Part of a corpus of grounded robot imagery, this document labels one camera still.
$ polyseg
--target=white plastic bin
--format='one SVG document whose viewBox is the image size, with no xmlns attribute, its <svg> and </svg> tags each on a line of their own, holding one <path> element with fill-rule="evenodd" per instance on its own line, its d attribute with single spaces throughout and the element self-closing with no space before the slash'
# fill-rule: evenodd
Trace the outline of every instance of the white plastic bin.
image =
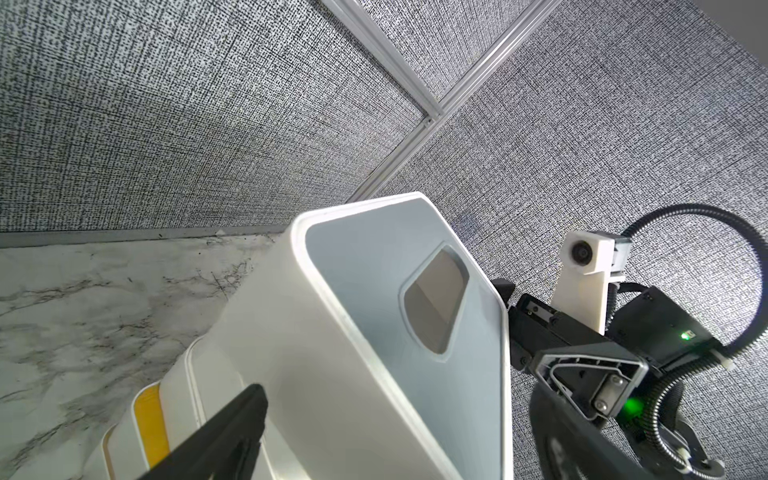
<svg viewBox="0 0 768 480">
<path fill-rule="evenodd" d="M 88 460 L 85 462 L 85 466 L 83 467 L 83 480 L 112 480 L 112 475 L 110 474 L 112 465 L 109 461 L 107 440 L 112 434 L 113 429 L 114 426 L 110 427 L 106 433 L 104 433 L 104 436 L 101 437 L 101 441 L 96 445 L 93 453 L 91 453 L 91 456 L 89 456 Z"/>
<path fill-rule="evenodd" d="M 403 302 L 441 255 L 465 288 L 435 353 Z M 506 308 L 422 194 L 299 215 L 206 339 L 315 480 L 511 478 Z"/>
<path fill-rule="evenodd" d="M 205 337 L 195 339 L 160 382 L 168 445 L 173 450 L 243 391 L 243 379 Z"/>
<path fill-rule="evenodd" d="M 112 480 L 135 480 L 149 472 L 150 465 L 141 440 L 135 405 L 144 390 L 155 385 L 157 382 L 145 386 L 136 394 L 120 422 L 107 437 L 108 460 L 114 476 Z"/>
</svg>

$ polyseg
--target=gray fabric backdrop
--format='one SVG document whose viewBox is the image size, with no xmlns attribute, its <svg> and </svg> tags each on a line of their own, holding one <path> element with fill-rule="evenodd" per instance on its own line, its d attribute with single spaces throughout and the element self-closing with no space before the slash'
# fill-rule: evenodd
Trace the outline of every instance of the gray fabric backdrop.
<svg viewBox="0 0 768 480">
<path fill-rule="evenodd" d="M 422 117 L 316 0 L 0 15 L 0 231 L 288 223 Z"/>
<path fill-rule="evenodd" d="M 485 272 L 549 300 L 576 229 L 618 232 L 699 201 L 768 234 L 768 71 L 686 2 L 565 0 L 381 196 L 420 190 Z M 655 284 L 721 339 L 760 278 L 735 233 L 678 217 L 638 236 L 631 280 Z M 684 411 L 729 478 L 768 476 L 768 346 L 691 382 Z M 512 376 L 515 477 L 540 478 L 532 382 Z M 621 442 L 613 427 L 607 435 Z"/>
</svg>

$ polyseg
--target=marble countertop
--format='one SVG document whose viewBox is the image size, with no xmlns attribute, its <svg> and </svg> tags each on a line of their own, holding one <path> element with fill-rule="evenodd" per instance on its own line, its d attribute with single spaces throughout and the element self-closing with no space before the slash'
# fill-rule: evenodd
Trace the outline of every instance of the marble countertop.
<svg viewBox="0 0 768 480">
<path fill-rule="evenodd" d="M 275 236 L 0 250 L 0 479 L 79 478 Z"/>
</svg>

